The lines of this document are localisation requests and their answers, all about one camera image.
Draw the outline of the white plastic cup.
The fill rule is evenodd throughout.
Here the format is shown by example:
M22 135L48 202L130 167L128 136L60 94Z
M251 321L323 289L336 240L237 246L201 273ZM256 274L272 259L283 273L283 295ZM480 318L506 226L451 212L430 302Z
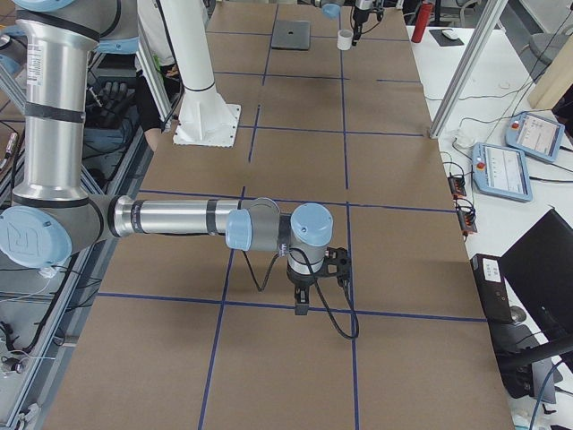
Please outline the white plastic cup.
M354 33L351 30L342 29L338 31L337 48L340 51L347 51L352 47Z

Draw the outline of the silver closed laptop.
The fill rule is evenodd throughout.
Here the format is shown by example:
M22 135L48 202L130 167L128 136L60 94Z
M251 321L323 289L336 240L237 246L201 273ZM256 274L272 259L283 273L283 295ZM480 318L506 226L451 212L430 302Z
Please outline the silver closed laptop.
M276 50L306 51L311 45L309 21L278 20L274 24L271 48Z

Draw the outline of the red bottle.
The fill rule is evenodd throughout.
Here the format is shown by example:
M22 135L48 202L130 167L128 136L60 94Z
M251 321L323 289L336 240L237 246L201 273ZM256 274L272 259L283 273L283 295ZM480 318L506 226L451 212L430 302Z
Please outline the red bottle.
M423 0L416 13L416 21L414 31L411 36L411 41L413 43L420 43L423 38L424 31L430 21L434 2Z

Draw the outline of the black mouse pad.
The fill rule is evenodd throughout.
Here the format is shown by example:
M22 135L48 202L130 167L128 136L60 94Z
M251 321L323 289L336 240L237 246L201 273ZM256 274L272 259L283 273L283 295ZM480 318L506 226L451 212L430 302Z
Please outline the black mouse pad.
M429 30L430 34L434 37L436 42L441 47L463 46L464 42L459 37L458 33L451 28Z

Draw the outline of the white computer mouse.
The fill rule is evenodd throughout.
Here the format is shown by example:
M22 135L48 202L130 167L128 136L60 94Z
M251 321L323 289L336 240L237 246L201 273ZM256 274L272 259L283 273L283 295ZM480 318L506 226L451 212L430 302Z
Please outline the white computer mouse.
M449 40L458 40L459 39L459 35L456 33L455 30L453 30L451 28L443 29L441 31L441 35L443 37L445 37L446 39L449 39Z

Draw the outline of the orange black adapter lower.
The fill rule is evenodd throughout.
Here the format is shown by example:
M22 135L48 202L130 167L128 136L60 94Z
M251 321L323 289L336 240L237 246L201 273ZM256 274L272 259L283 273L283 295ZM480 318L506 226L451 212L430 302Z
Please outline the orange black adapter lower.
M455 210L458 216L458 223L462 234L467 237L477 232L475 225L476 211L474 205L465 198L458 198L454 201Z

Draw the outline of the orange black adapter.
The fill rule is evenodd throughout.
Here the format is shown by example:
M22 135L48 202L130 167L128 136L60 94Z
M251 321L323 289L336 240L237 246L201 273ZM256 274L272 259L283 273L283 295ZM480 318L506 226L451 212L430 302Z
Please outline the orange black adapter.
M458 198L454 201L455 210L458 216L458 223L462 234L467 237L477 232L475 225L476 211L474 205L465 198Z
M464 176L448 176L449 189L454 199L466 197L466 180Z

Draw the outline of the orange black adapter upper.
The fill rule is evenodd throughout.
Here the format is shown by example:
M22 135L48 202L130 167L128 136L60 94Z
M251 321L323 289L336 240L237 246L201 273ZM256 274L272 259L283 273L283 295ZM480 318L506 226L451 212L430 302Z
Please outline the orange black adapter upper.
M454 199L466 197L466 180L464 176L448 176L449 189Z

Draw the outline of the wooden board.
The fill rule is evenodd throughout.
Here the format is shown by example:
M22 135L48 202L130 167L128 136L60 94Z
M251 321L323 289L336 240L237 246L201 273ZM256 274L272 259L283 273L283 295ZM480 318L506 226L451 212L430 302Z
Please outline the wooden board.
M537 33L527 47L546 68L528 102L535 109L552 109L572 86L572 23L564 21L553 33Z

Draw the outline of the person in white shirt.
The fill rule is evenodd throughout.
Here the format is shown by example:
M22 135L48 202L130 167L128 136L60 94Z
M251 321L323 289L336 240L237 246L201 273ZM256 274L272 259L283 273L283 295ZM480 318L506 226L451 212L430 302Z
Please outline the person in white shirt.
M180 90L179 72L156 1L137 3L140 52L135 59L135 103L145 140L152 151L165 131L171 98Z

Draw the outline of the near teach pendant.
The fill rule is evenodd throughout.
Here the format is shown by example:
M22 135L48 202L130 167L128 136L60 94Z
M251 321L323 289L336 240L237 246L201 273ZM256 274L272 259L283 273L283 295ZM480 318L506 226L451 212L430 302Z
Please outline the near teach pendant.
M531 202L533 191L522 150L478 142L472 149L473 180L482 194Z

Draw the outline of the teach pendant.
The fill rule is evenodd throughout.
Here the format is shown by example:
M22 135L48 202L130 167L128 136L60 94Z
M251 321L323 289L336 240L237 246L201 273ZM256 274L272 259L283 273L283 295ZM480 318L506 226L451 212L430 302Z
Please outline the teach pendant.
M472 149L473 180L482 194L531 202L533 191L522 150L478 142Z
M505 143L526 155L546 163L556 161L565 126L531 112L520 113L509 120Z

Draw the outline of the black computer monitor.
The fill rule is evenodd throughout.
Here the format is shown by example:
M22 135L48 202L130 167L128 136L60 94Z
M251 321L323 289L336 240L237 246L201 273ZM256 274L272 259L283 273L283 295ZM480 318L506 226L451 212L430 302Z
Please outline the black computer monitor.
M550 340L572 332L572 227L547 211L500 258L509 285Z

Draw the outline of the aluminium frame post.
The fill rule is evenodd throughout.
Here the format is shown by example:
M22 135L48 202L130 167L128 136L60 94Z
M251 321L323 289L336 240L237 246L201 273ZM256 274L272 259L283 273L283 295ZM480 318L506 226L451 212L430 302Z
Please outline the aluminium frame post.
M465 88L466 83L474 70L475 65L485 48L498 20L500 19L508 0L488 1L481 18L479 19L471 39L466 45L458 67L441 101L432 125L429 129L429 137L438 139L445 128L449 117L458 103L458 99Z

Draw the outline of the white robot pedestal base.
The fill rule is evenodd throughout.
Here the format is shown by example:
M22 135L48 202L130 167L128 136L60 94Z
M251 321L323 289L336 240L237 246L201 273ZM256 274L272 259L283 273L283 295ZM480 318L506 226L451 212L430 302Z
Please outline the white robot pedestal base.
M200 1L159 1L184 95L174 143L230 148L241 107L218 93Z

